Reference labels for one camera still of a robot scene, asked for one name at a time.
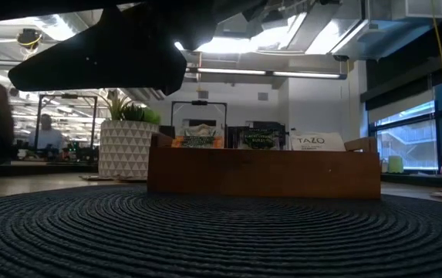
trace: round woven rug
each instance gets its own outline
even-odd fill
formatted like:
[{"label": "round woven rug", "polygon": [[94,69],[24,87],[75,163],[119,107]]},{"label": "round woven rug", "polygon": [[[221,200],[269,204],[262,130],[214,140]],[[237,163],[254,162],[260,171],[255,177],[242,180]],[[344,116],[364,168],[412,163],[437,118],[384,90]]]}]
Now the round woven rug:
[{"label": "round woven rug", "polygon": [[153,195],[0,198],[0,276],[442,277],[442,203]]}]

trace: wooden floor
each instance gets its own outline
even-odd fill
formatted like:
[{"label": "wooden floor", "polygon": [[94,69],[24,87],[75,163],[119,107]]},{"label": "wooden floor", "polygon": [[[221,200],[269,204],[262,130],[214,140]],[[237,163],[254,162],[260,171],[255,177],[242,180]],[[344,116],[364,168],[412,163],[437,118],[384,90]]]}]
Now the wooden floor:
[{"label": "wooden floor", "polygon": [[[84,181],[79,174],[57,174],[41,176],[24,176],[0,178],[0,197],[29,192],[40,192],[51,189],[73,188],[94,185],[112,185],[114,181]],[[442,202],[442,198],[430,196],[439,188],[428,188],[413,185],[382,183],[382,193],[412,198],[422,198]]]}]

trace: white wall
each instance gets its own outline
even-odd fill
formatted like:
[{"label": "white wall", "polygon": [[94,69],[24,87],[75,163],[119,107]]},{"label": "white wall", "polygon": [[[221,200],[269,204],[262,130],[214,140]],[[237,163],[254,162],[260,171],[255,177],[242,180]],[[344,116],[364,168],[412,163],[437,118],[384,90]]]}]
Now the white wall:
[{"label": "white wall", "polygon": [[[355,62],[347,80],[290,78],[279,90],[264,84],[224,83],[201,84],[201,89],[209,91],[209,102],[228,103],[230,126],[243,126],[247,120],[277,121],[287,131],[294,127],[301,132],[338,132],[344,141],[367,136],[366,111],[359,102],[359,95],[366,91],[364,61]],[[149,105],[160,112],[162,124],[168,125],[171,101],[197,100],[196,90],[196,83],[184,83],[165,101]],[[268,93],[268,101],[259,101],[258,92]],[[185,105],[175,114],[174,125],[181,125],[182,118],[220,123],[224,115],[213,107]]]},{"label": "white wall", "polygon": [[286,126],[289,131],[289,79],[278,90],[278,122]]},{"label": "white wall", "polygon": [[344,141],[367,136],[366,64],[355,62],[346,80],[289,80],[289,126],[301,132],[338,132]]},{"label": "white wall", "polygon": [[[183,83],[176,93],[171,94],[163,101],[149,103],[150,108],[160,112],[162,124],[170,124],[170,110],[172,101],[198,100],[196,83]],[[228,104],[228,126],[244,126],[247,120],[278,121],[278,91],[273,90],[269,84],[231,84],[203,83],[202,90],[209,91],[209,102],[222,102]],[[258,100],[258,93],[268,93],[268,101]],[[224,120],[224,115],[215,107],[194,107],[190,104],[183,106],[174,116],[177,120],[204,119]]]},{"label": "white wall", "polygon": [[342,131],[344,80],[289,80],[289,126],[301,132]]}]

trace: planter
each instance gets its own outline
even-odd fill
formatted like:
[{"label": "planter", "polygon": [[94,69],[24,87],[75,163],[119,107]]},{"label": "planter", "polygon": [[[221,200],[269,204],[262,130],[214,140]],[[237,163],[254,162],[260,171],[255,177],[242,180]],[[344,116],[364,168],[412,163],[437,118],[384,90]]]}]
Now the planter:
[{"label": "planter", "polygon": [[100,128],[99,176],[147,179],[152,133],[159,126],[138,121],[106,120]]}]

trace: man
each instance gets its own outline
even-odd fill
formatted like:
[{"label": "man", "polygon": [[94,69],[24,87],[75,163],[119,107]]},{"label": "man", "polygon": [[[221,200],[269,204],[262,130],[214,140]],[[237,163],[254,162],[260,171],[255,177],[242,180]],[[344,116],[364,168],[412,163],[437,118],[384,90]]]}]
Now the man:
[{"label": "man", "polygon": [[[41,128],[39,128],[39,139],[37,140],[37,149],[45,149],[47,147],[54,149],[61,149],[63,136],[61,131],[58,131],[51,126],[52,119],[48,114],[41,115]],[[29,135],[29,144],[34,147],[35,131]]]}]

